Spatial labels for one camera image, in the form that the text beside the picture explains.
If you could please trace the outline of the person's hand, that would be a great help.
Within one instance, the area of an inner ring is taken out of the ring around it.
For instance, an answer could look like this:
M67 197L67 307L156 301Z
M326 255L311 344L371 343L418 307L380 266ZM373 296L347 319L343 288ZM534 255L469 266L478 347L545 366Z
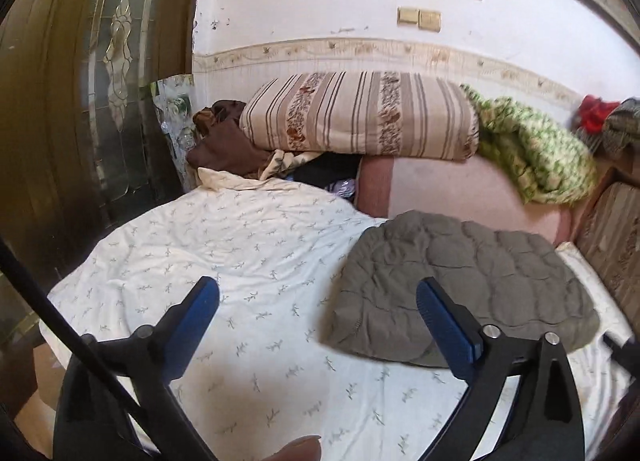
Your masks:
M321 437L308 435L291 441L264 461L320 461Z

